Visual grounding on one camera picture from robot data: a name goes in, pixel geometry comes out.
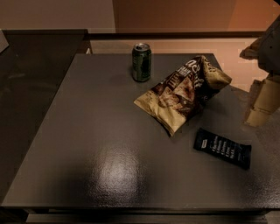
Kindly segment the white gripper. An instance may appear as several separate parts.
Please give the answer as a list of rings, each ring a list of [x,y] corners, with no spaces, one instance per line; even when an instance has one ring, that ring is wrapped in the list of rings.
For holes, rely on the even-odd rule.
[[[265,33],[243,49],[240,57],[257,60],[258,67],[271,75],[280,74],[280,15]],[[254,80],[248,96],[244,122],[252,127],[264,125],[280,107],[280,82]]]

